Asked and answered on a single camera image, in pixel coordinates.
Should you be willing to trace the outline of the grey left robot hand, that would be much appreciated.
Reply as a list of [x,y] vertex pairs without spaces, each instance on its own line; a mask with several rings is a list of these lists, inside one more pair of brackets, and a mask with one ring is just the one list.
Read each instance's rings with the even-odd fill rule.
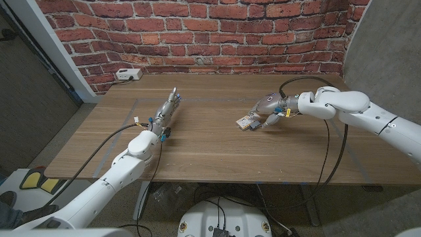
[[177,87],[174,87],[168,99],[156,110],[155,116],[149,121],[148,130],[157,136],[161,136],[180,105],[180,100],[181,97],[177,92]]

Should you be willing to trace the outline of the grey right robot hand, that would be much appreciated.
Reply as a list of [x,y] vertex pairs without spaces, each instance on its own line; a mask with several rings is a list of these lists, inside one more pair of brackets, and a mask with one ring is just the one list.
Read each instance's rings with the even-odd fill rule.
[[264,96],[248,112],[248,115],[268,115],[262,127],[276,124],[282,117],[299,114],[298,98],[289,95],[282,97],[279,93],[271,93]]

